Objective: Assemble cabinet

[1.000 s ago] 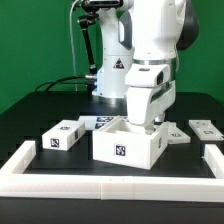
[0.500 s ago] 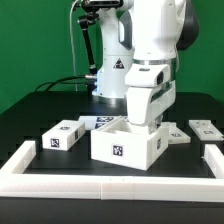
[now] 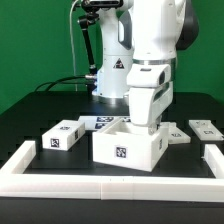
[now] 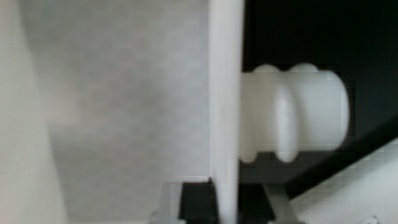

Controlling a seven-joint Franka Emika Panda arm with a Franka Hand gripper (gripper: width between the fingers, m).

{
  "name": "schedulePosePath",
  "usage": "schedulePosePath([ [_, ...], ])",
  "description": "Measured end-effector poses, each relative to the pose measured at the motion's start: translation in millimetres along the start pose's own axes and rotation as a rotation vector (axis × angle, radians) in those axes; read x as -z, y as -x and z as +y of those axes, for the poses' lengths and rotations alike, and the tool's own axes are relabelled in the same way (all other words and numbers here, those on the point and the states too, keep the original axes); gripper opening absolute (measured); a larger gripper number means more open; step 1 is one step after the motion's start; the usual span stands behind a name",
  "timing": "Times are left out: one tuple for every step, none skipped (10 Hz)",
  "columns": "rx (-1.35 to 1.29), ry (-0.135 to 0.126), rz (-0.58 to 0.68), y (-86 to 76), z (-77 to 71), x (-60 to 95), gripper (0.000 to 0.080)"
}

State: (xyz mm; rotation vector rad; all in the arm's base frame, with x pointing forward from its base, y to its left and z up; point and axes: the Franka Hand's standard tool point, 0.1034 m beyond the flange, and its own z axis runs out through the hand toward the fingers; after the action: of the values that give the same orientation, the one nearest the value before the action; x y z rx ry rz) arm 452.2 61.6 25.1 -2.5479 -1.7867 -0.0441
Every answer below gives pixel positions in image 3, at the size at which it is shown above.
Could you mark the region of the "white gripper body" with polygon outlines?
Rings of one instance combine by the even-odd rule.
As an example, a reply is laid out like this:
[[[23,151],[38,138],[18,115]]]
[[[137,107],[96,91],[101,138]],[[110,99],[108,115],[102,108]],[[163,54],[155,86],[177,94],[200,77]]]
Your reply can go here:
[[[127,75],[129,113],[136,126],[151,126],[173,99],[171,66],[133,64]]]

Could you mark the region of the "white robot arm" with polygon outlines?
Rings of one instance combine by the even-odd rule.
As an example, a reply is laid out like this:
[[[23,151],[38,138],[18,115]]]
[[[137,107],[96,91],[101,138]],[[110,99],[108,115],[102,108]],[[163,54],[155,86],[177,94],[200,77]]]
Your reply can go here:
[[[103,63],[90,64],[92,96],[129,106],[133,126],[155,133],[173,98],[177,52],[197,38],[192,0],[81,0],[83,30],[99,23]]]

